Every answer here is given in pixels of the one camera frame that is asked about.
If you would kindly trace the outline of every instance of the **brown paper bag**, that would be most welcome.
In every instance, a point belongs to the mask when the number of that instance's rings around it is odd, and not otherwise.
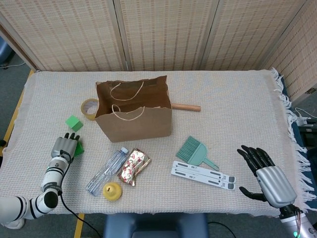
[[[172,106],[166,76],[132,82],[97,82],[97,94],[96,122],[111,142],[171,134]]]

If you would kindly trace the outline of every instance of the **wooden handle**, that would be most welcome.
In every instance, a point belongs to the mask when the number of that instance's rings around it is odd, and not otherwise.
[[[172,109],[200,112],[200,106],[172,103]]]

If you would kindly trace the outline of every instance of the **red and gold wrapper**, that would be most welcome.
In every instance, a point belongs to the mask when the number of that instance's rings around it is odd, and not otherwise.
[[[143,151],[134,148],[126,162],[122,165],[118,177],[121,181],[135,186],[136,176],[149,164],[151,159]]]

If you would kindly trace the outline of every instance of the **plastic water bottle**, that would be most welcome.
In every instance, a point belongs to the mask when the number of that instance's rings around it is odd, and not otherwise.
[[[99,170],[89,184],[87,184],[85,189],[91,195],[98,196],[111,176],[114,175],[126,161],[128,152],[128,149],[125,147],[117,150],[112,158]]]

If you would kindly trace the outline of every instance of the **teal dustpan brush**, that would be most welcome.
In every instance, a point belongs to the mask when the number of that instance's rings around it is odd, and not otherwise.
[[[202,162],[208,164],[214,170],[219,171],[219,167],[206,158],[207,148],[194,137],[189,136],[176,156],[187,164],[198,166]]]

